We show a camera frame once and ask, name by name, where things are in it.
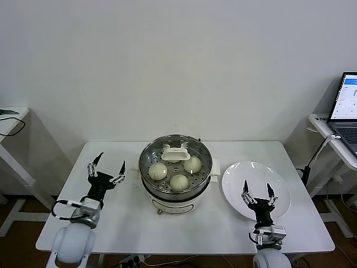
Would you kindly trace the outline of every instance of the stainless steel steamer rim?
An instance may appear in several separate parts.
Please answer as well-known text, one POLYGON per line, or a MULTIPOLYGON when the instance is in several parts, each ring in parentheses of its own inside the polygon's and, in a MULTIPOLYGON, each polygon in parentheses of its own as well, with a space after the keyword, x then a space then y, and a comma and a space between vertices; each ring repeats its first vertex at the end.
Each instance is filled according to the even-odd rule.
POLYGON ((202 193, 209 183, 212 164, 213 160, 208 148, 201 141, 185 135, 168 135, 157 138, 146 146, 139 158, 142 182, 147 191, 157 198, 172 202, 189 200, 202 193), (198 173, 190 174, 184 169, 183 161, 170 163, 162 160, 161 155, 164 149, 169 147, 186 148, 190 155, 197 156, 201 160, 201 170, 198 173), (167 167, 167 176, 160 181, 152 180, 148 174, 149 167, 156 162, 161 162, 167 167), (187 190, 170 191, 170 180, 177 174, 183 174, 189 179, 190 187, 187 190))

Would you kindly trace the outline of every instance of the white table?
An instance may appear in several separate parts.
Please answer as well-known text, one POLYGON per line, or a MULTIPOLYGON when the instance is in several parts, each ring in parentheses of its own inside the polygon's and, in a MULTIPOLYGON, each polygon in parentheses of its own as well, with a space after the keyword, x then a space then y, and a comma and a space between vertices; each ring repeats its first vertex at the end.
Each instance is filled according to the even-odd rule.
MULTIPOLYGON (((27 107, 0 107, 0 109, 10 109, 18 112, 19 114, 4 114, 0 116, 0 119, 7 117, 15 117, 18 119, 23 119, 28 113, 27 107)), ((19 123, 18 120, 9 119, 0 121, 0 133, 8 135, 19 123)), ((6 136, 0 136, 0 157, 16 172, 18 176, 15 178, 31 193, 33 194, 46 208, 50 209, 54 203, 54 199, 51 195, 45 192, 40 185, 36 183, 36 180, 20 165, 17 160, 12 157, 12 155, 4 148, 1 142, 6 138, 6 136)), ((0 200, 2 203, 7 203, 5 197, 0 195, 0 200)), ((14 221, 37 221, 44 222, 47 220, 48 213, 26 213, 19 212, 19 210, 24 205, 25 200, 20 199, 16 202, 12 210, 10 211, 8 217, 2 224, 0 228, 0 237, 6 236, 12 223, 14 221)))
MULTIPOLYGON (((149 202, 137 172, 140 152, 148 142, 88 142, 84 146, 59 199, 79 200, 90 184, 87 164, 104 152, 98 170, 117 174, 127 161, 126 180, 107 191, 93 252, 143 254, 254 254, 248 233, 255 222, 244 218, 225 200, 220 180, 210 183, 202 203, 179 216, 158 215, 149 202)), ((285 178, 291 191, 291 208, 280 220, 287 236, 284 253, 333 251, 334 243, 284 147, 279 142, 204 142, 221 172, 238 161, 254 160, 273 168, 285 178)), ((60 206, 58 214, 71 215, 60 206)), ((37 240, 38 250, 50 251, 56 232, 68 225, 50 216, 37 240)))
MULTIPOLYGON (((328 114, 311 114, 308 117, 309 121, 324 138, 328 135, 334 134, 331 128, 327 125, 328 117, 328 114)), ((337 181, 342 181, 340 177, 343 174, 350 170, 357 171, 357 158, 341 140, 332 140, 329 142, 329 144, 341 158, 341 160, 335 165, 327 166, 326 170, 321 171, 308 182, 306 189, 308 190, 311 197, 316 195, 331 178, 335 177, 337 181)), ((347 201, 347 204, 353 205, 356 201, 357 194, 351 197, 347 201)), ((345 223, 341 214, 337 213, 338 209, 334 205, 334 202, 332 200, 324 200, 324 203, 330 211, 330 213, 320 214, 324 222, 336 222, 345 237, 353 237, 353 234, 346 227, 347 224, 345 223)))

